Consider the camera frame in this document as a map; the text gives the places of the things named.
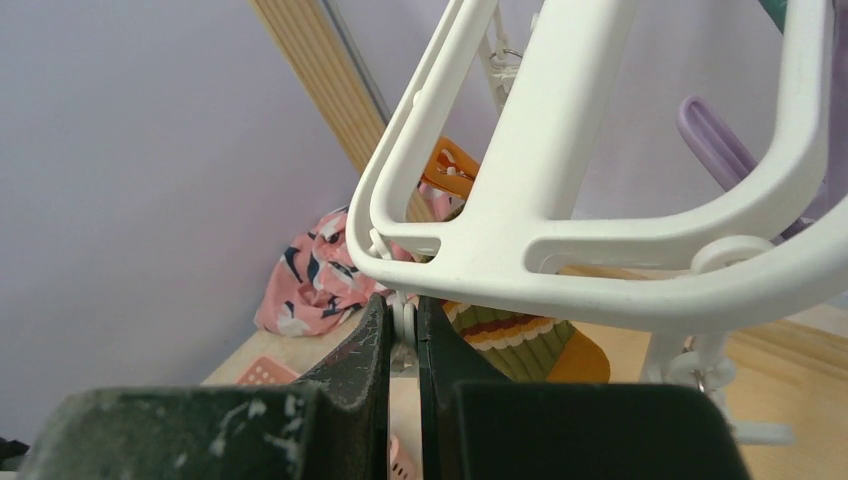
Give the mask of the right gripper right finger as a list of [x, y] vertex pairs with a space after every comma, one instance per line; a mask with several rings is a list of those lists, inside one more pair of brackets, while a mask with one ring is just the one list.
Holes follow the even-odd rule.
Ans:
[[746, 479], [718, 409], [690, 387], [519, 383], [417, 308], [427, 479]]

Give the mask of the green striped sock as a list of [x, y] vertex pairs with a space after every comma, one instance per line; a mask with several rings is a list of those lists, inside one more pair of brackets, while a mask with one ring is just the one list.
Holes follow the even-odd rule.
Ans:
[[518, 382], [606, 383], [607, 355], [568, 320], [444, 300], [456, 333]]

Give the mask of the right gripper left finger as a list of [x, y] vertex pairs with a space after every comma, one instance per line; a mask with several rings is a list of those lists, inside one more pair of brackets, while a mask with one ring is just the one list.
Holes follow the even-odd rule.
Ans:
[[281, 386], [133, 387], [67, 397], [23, 479], [384, 479], [393, 323], [370, 298], [359, 325]]

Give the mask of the white plastic clip hanger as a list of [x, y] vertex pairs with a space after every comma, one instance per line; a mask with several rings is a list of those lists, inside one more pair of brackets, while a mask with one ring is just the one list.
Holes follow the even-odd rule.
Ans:
[[642, 381], [697, 388], [724, 409], [730, 333], [847, 287], [845, 202], [773, 244], [826, 174], [846, 3], [788, 3], [774, 134], [739, 185], [671, 216], [575, 220], [637, 5], [545, 2], [463, 213], [410, 223], [411, 193], [496, 10], [447, 5], [353, 195], [355, 265], [400, 295], [648, 332]]

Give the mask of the white clothes clip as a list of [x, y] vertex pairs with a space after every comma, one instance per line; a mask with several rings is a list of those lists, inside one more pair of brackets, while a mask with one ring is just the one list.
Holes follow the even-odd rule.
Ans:
[[413, 378], [418, 372], [416, 340], [416, 304], [402, 291], [389, 297], [393, 328], [391, 373], [401, 378]]

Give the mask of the orange clothes clip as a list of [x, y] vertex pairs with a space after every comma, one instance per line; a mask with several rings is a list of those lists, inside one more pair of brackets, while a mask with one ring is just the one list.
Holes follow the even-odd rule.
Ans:
[[434, 147], [421, 181], [432, 188], [467, 200], [480, 163], [447, 137], [440, 137]]

